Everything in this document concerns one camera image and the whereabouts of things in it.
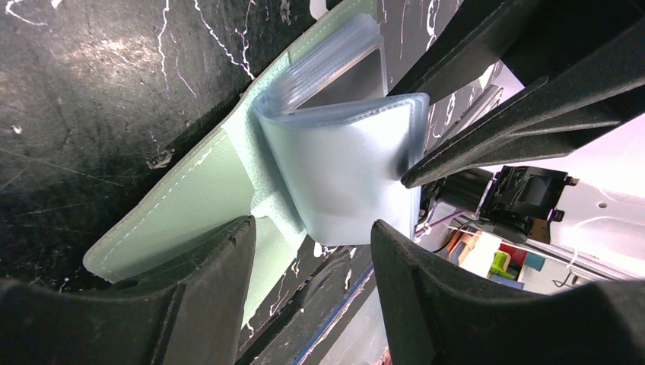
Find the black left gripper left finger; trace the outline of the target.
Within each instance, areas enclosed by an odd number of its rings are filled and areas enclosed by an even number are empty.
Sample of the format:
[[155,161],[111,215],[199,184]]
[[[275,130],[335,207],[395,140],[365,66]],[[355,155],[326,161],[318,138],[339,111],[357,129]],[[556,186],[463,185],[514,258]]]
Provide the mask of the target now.
[[242,216],[105,290],[1,282],[3,364],[232,364],[256,248]]

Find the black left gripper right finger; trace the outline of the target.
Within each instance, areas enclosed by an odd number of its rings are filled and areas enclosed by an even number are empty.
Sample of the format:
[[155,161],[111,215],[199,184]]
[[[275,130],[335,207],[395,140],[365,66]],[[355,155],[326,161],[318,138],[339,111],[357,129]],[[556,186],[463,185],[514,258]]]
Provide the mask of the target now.
[[506,287],[428,252],[385,221],[371,254],[395,364],[642,364],[644,284],[554,295]]

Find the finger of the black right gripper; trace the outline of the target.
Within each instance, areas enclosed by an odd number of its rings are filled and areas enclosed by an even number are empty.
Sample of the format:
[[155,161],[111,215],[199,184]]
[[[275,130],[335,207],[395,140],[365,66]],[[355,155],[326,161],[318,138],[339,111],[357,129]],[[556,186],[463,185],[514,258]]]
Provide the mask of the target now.
[[509,61],[545,1],[464,1],[446,29],[389,92],[446,97],[497,60]]
[[622,95],[644,85],[644,22],[638,21],[616,38],[558,75],[540,78],[431,154],[401,178],[407,188],[477,167],[490,149],[509,141],[510,134],[565,113]]

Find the mint green card holder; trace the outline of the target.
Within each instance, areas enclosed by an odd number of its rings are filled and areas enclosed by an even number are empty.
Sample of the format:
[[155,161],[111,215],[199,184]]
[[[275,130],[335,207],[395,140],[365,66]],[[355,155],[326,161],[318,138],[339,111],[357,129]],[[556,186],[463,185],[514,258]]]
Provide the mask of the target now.
[[429,98],[389,95],[376,9],[343,1],[328,11],[88,250],[84,267],[116,283],[252,215],[247,325],[286,271],[298,272],[306,237],[315,256],[367,245],[376,220],[413,237],[421,191],[400,179],[422,157]]

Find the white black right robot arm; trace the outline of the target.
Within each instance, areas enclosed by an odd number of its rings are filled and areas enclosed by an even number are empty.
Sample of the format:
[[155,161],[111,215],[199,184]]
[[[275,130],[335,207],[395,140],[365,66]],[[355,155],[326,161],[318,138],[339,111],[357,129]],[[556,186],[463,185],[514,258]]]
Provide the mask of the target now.
[[570,173],[534,167],[635,127],[623,156],[590,169],[644,181],[642,1],[464,1],[392,89],[442,100],[504,63],[522,89],[471,125],[452,127],[402,183],[478,216],[482,229],[536,240],[639,271],[644,201]]

